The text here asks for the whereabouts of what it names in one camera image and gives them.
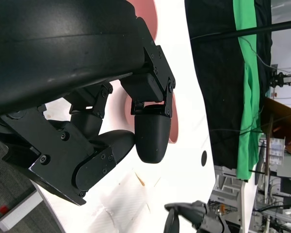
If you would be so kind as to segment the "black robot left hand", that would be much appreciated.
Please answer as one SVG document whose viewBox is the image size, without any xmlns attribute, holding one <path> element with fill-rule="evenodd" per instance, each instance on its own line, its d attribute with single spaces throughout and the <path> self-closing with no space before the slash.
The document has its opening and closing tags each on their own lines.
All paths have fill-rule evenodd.
<svg viewBox="0 0 291 233">
<path fill-rule="evenodd" d="M 136 148 L 166 152 L 176 82 L 126 0 L 0 0 L 4 161 L 75 205 Z"/>
</svg>

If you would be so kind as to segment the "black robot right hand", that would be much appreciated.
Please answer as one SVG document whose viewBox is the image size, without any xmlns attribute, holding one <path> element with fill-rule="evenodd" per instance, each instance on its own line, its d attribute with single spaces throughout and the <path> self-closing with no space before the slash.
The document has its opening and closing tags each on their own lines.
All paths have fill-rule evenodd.
<svg viewBox="0 0 291 233">
<path fill-rule="evenodd" d="M 198 233 L 229 233 L 230 229 L 224 219 L 207 204 L 201 201 L 193 203 L 175 202 L 166 204 L 168 216 L 164 226 L 165 233 L 179 232 L 179 217 L 182 216 L 191 222 Z"/>
</svg>

